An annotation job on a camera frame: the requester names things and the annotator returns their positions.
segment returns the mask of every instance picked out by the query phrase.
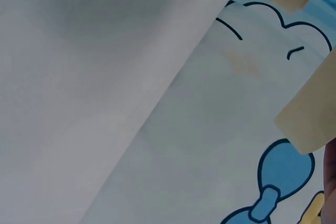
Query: finger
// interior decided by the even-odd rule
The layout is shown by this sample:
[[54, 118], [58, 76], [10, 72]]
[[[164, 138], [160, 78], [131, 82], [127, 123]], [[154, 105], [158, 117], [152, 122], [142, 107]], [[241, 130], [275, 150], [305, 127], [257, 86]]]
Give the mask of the finger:
[[326, 144], [323, 170], [324, 196], [327, 200], [336, 189], [336, 139]]

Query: blue cartoon character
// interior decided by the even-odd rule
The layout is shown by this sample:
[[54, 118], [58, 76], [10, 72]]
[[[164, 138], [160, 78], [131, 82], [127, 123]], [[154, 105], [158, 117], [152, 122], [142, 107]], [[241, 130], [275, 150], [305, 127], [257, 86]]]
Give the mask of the blue cartoon character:
[[232, 212], [221, 224], [271, 224], [277, 205], [305, 186], [314, 167], [313, 154], [299, 154], [287, 139], [274, 142], [259, 161], [259, 198], [252, 206]]

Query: stain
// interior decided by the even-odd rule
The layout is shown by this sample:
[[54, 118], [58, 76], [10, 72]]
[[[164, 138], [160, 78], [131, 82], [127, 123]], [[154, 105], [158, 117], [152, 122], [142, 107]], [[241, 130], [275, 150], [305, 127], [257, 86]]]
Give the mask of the stain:
[[252, 60], [250, 56], [243, 56], [236, 52], [225, 52], [223, 55], [230, 62], [236, 77], [249, 75], [257, 79], [261, 79], [258, 64]]

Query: white surface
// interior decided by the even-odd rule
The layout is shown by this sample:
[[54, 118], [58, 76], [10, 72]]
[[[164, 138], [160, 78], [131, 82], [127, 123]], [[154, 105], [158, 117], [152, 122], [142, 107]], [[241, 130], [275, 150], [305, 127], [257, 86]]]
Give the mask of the white surface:
[[85, 213], [228, 0], [0, 0], [0, 223]]
[[[269, 145], [284, 138], [273, 118], [328, 54], [328, 46], [312, 27], [283, 29], [266, 6], [231, 4], [219, 18], [243, 39], [213, 22], [81, 224], [220, 224], [260, 197], [258, 162]], [[307, 35], [315, 40], [305, 40]], [[305, 49], [287, 60], [288, 51], [299, 46]], [[268, 156], [261, 185], [282, 193], [302, 185], [307, 177], [293, 174], [302, 174], [306, 166], [300, 165], [299, 153], [298, 158], [290, 153]], [[298, 223], [323, 190], [323, 150], [314, 156], [312, 177], [269, 212], [272, 224]], [[265, 198], [267, 206], [272, 201]]]

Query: cartoon print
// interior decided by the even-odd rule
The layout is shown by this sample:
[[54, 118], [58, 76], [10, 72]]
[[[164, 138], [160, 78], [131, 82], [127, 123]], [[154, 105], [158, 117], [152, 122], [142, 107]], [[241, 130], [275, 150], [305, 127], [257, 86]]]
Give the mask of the cartoon print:
[[[233, 0], [230, 0], [225, 7], [231, 5], [235, 3], [235, 1]], [[247, 2], [247, 3], [244, 3], [243, 6], [245, 7], [249, 7], [249, 6], [255, 6], [255, 5], [259, 5], [259, 6], [266, 6], [270, 9], [272, 9], [276, 15], [278, 16], [279, 18], [279, 21], [280, 21], [280, 25], [283, 29], [288, 29], [288, 28], [291, 28], [291, 27], [295, 27], [295, 26], [308, 26], [308, 27], [311, 27], [313, 29], [315, 29], [322, 37], [323, 39], [326, 41], [327, 43], [327, 46], [328, 46], [328, 50], [329, 52], [331, 52], [332, 50], [332, 46], [331, 46], [331, 43], [330, 43], [330, 40], [328, 39], [328, 37], [326, 36], [326, 34], [319, 28], [317, 27], [316, 25], [314, 24], [311, 24], [309, 22], [304, 22], [304, 21], [296, 21], [296, 22], [292, 22], [292, 23], [289, 23], [289, 24], [285, 24], [285, 21], [280, 13], [280, 11], [278, 11], [274, 6], [270, 5], [270, 4], [267, 4], [267, 3], [263, 3], [263, 2], [259, 2], [259, 1], [253, 1], [253, 2]], [[239, 39], [239, 40], [243, 40], [242, 36], [239, 34], [238, 31], [235, 30], [235, 28], [233, 28], [231, 25], [229, 25], [227, 22], [225, 22], [224, 20], [222, 20], [221, 18], [217, 17], [216, 18], [216, 21], [222, 23], [223, 25], [225, 25], [229, 30], [231, 30], [235, 35], [236, 37]], [[299, 46], [297, 48], [294, 48], [294, 49], [290, 49], [287, 53], [287, 60], [290, 60], [290, 57], [293, 53], [295, 52], [299, 52], [301, 50], [304, 50], [304, 46]]]
[[270, 216], [277, 205], [304, 187], [314, 168], [313, 154], [300, 155], [287, 139], [274, 142], [259, 161], [259, 199], [252, 206], [234, 211], [221, 224], [271, 224]]
[[301, 216], [298, 224], [321, 224], [321, 210], [324, 204], [324, 192], [314, 195], [312, 201]]

